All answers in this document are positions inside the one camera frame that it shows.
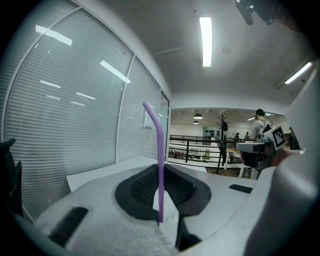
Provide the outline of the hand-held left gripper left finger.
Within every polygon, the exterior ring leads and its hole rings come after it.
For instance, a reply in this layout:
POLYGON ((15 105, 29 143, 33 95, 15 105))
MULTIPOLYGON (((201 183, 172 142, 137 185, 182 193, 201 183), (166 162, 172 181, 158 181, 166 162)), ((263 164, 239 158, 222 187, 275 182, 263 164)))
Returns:
POLYGON ((49 207, 35 226, 80 256, 173 256, 159 227, 157 189, 156 165, 100 177, 49 207))

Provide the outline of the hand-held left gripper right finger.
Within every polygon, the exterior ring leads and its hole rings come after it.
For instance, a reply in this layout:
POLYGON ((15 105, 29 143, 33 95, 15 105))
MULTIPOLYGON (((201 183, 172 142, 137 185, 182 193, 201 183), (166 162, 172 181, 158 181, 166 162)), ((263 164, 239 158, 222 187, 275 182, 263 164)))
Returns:
POLYGON ((199 215, 184 219, 188 231, 202 241, 208 239, 222 227, 249 196, 248 193, 230 189, 229 186, 237 184, 253 188, 257 182, 254 179, 207 173, 198 167, 192 169, 180 164, 172 164, 172 166, 203 181, 210 187, 211 199, 204 210, 199 215))

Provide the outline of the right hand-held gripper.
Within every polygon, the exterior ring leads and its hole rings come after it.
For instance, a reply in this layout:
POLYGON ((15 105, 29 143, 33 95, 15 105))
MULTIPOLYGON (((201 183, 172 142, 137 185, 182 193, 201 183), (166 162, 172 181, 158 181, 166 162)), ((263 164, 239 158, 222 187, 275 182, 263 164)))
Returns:
POLYGON ((257 141, 237 143, 235 149, 240 152, 241 161, 245 166, 261 172, 271 166, 276 152, 286 143, 282 126, 278 125, 260 134, 257 141))

